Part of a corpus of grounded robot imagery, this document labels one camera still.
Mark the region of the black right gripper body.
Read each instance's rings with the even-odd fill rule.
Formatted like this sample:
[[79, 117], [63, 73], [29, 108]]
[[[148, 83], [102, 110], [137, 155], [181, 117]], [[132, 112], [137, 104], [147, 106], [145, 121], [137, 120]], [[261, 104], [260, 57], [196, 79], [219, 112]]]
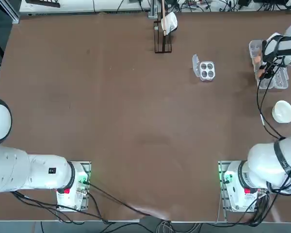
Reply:
[[278, 65], [277, 60], [274, 60], [272, 63], [267, 62], [265, 65], [259, 66], [259, 79], [270, 79], [274, 76], [274, 68]]

